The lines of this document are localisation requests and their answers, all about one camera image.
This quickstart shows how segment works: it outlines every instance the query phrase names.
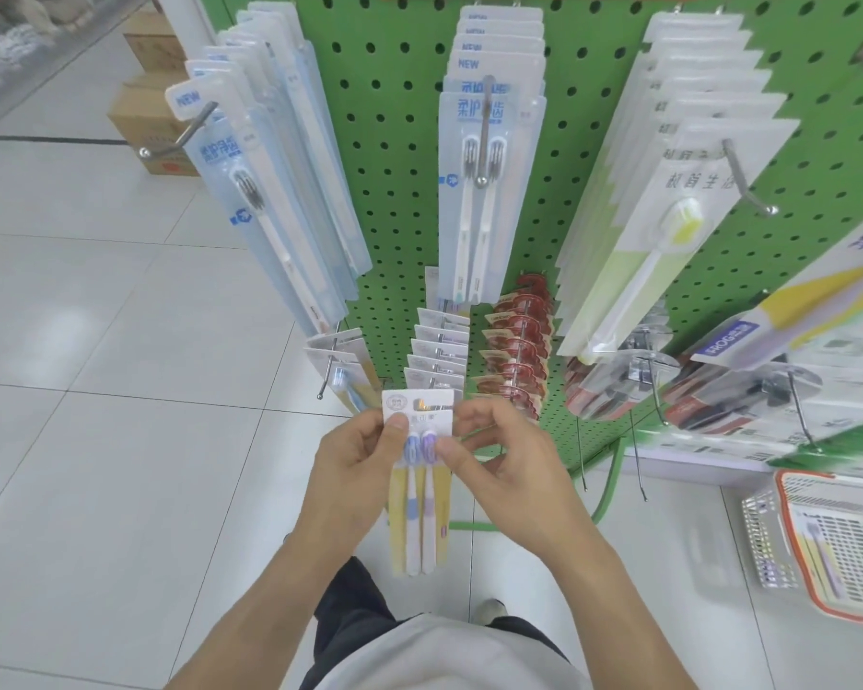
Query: person's right hand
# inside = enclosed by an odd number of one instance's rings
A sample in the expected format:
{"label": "person's right hand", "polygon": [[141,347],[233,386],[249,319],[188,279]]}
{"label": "person's right hand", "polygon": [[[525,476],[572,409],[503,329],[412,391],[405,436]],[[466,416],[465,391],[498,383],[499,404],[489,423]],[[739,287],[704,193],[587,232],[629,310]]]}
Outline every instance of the person's right hand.
{"label": "person's right hand", "polygon": [[[548,567],[597,535],[553,440],[511,402],[470,399],[457,405],[454,417],[455,436],[463,440],[441,437],[437,452],[499,530]],[[487,463],[473,456],[497,444],[504,455]]]}

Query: foot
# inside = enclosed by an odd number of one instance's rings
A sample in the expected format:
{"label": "foot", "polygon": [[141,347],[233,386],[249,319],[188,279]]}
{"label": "foot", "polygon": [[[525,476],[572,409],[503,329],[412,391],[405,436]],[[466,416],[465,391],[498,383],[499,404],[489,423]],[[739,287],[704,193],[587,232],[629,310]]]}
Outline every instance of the foot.
{"label": "foot", "polygon": [[477,605],[477,609],[473,611],[473,624],[480,626],[489,625],[496,617],[505,617],[508,615],[508,610],[505,608],[505,603],[489,598]]}

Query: display rack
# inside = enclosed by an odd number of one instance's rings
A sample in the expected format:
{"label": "display rack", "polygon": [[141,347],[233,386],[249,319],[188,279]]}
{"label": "display rack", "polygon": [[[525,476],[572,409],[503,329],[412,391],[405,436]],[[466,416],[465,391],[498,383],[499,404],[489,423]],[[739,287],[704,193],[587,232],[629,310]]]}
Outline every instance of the display rack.
{"label": "display rack", "polygon": [[[249,0],[202,0],[215,28]],[[349,322],[364,331],[378,373],[402,377],[423,268],[437,260],[438,92],[459,9],[473,0],[294,0],[315,46],[355,209],[374,257]],[[675,0],[524,0],[544,9],[548,110],[505,280],[552,282],[555,257],[650,16]],[[725,317],[779,288],[863,219],[863,0],[686,0],[685,11],[746,16],[750,47],[786,92],[781,115],[802,126],[754,190],[780,214],[735,208],[667,291],[678,352]],[[474,309],[483,347],[487,306]],[[478,355],[469,375],[482,374]],[[629,433],[630,418],[578,421],[562,404],[563,360],[550,362],[541,425],[576,471]],[[654,417],[652,400],[633,412]]]}

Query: white plastic basket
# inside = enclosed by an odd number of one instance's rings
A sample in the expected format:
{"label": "white plastic basket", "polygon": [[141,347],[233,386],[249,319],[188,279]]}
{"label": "white plastic basket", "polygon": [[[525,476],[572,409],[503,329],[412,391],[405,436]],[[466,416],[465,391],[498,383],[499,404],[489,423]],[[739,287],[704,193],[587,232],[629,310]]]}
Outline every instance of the white plastic basket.
{"label": "white plastic basket", "polygon": [[863,624],[863,479],[780,470],[742,512],[763,586]]}

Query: cardboard box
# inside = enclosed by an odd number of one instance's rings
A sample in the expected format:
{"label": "cardboard box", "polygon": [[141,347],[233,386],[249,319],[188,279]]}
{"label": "cardboard box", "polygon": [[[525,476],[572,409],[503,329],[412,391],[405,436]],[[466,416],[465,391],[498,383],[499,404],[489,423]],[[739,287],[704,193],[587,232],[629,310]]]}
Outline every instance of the cardboard box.
{"label": "cardboard box", "polygon": [[185,52],[160,12],[136,11],[125,22],[123,33],[140,67],[148,72],[185,72]]}
{"label": "cardboard box", "polygon": [[[135,152],[141,147],[163,149],[175,142],[186,129],[187,122],[173,117],[163,96],[167,87],[184,79],[185,76],[180,72],[147,72],[121,86],[115,102],[108,110],[108,119]],[[198,176],[183,150],[162,159],[144,161],[143,164],[150,173]]]}

